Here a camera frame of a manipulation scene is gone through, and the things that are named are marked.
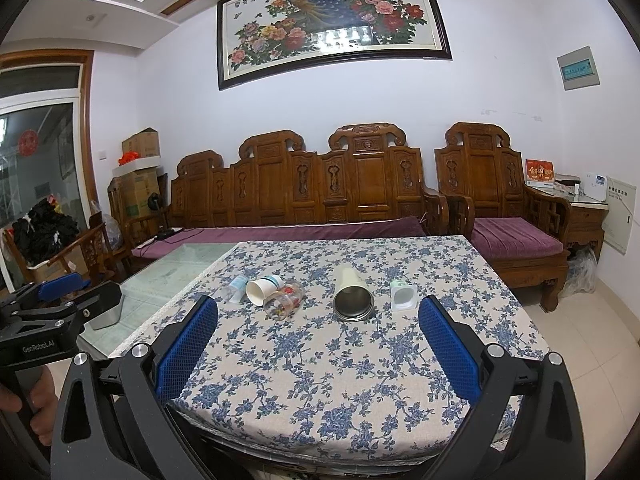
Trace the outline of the person's left hand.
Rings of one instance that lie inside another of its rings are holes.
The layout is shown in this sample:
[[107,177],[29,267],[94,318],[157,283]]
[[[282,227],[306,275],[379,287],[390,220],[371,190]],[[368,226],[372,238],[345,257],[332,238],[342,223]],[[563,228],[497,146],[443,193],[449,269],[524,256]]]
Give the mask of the person's left hand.
[[[52,443],[58,397],[55,394],[53,376],[49,367],[44,366],[38,382],[32,387],[28,400],[34,407],[35,415],[32,416],[30,426],[44,446]],[[7,413],[21,411],[21,399],[5,386],[1,386],[1,409]]]

